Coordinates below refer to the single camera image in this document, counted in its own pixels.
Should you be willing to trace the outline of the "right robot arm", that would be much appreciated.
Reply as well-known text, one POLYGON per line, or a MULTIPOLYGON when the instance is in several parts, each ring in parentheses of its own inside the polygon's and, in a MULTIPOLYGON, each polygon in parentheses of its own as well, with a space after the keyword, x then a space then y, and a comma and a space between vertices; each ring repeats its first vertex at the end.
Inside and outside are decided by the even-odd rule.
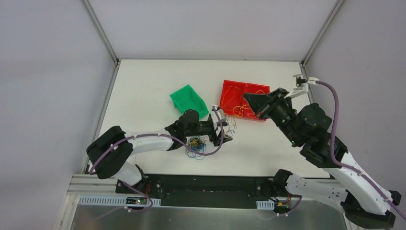
POLYGON ((321 184, 280 169, 271 181, 275 195, 289 193, 318 201, 336 209, 364 229, 389 229, 394 226, 395 214, 391 209, 399 205, 401 195, 382 188, 364 173, 339 138, 330 140, 328 129, 332 119, 317 103, 296 111, 283 88, 266 94, 245 93, 243 96, 255 116, 271 119, 292 146, 300 148, 300 154, 308 162, 341 183, 340 187, 321 184))

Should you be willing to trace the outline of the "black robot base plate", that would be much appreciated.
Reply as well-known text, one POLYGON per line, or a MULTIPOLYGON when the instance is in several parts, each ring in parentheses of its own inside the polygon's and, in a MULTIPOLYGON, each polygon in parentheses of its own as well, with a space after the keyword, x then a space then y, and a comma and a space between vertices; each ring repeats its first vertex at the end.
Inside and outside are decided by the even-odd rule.
POLYGON ((255 209, 259 201, 285 203, 289 194, 271 177, 147 174, 135 188, 166 207, 255 209))

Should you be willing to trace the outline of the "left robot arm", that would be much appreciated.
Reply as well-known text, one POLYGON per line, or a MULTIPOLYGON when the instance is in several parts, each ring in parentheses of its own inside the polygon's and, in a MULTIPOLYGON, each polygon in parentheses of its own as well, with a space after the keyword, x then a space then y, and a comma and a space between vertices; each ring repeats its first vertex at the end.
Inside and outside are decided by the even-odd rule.
POLYGON ((150 151, 172 151, 186 147, 194 136, 207 136, 219 151, 224 143, 232 141, 226 135, 227 126, 222 109, 213 107, 206 121, 199 118, 195 110, 186 110, 174 123, 155 132, 125 132, 120 126, 113 126, 101 134, 86 149, 91 162, 90 175, 99 179, 115 178, 127 184, 135 194, 145 190, 146 181, 139 166, 127 159, 135 154, 150 151))

